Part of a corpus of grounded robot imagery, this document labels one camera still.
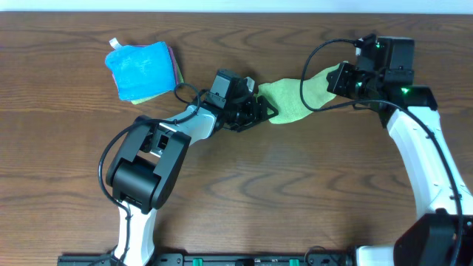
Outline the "light green microfiber cloth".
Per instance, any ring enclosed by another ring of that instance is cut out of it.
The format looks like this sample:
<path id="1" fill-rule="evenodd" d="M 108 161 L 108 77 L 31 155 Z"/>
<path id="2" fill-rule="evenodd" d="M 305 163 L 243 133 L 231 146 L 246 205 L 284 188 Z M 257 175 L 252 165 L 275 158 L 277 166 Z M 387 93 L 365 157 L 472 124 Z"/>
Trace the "light green microfiber cloth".
<path id="1" fill-rule="evenodd" d="M 336 96 L 327 91 L 326 77 L 337 70 L 339 64 L 328 67 L 303 82 L 303 96 L 306 103 L 319 109 Z M 300 80 L 283 78 L 272 83 L 263 83 L 258 87 L 258 96 L 264 96 L 278 110 L 278 115 L 269 119 L 272 124 L 286 124 L 301 120 L 312 112 L 302 103 Z"/>

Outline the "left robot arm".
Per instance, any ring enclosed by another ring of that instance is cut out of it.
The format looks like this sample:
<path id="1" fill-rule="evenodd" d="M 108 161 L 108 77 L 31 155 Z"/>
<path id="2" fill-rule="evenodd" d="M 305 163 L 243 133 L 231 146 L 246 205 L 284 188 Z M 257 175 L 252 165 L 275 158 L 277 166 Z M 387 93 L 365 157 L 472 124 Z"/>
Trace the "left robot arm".
<path id="1" fill-rule="evenodd" d="M 217 71 L 210 89 L 197 89 L 185 110 L 168 119 L 145 115 L 124 129 L 122 144 L 101 186 L 119 208 L 120 233 L 114 265 L 147 265 L 154 253 L 157 211 L 169 198 L 188 148 L 220 129 L 242 132 L 276 117 L 278 109 L 255 92 L 252 78 Z"/>

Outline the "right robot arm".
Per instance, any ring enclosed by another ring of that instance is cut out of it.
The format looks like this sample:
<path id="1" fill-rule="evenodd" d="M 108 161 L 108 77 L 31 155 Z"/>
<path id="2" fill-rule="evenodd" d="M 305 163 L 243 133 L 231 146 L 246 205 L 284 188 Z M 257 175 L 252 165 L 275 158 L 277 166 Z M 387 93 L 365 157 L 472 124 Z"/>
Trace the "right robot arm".
<path id="1" fill-rule="evenodd" d="M 443 137 L 431 89 L 413 83 L 414 40 L 368 35 L 354 45 L 356 64 L 330 72 L 327 90 L 378 114 L 401 154 L 417 211 L 395 244 L 356 248 L 355 265 L 471 265 L 472 193 Z"/>

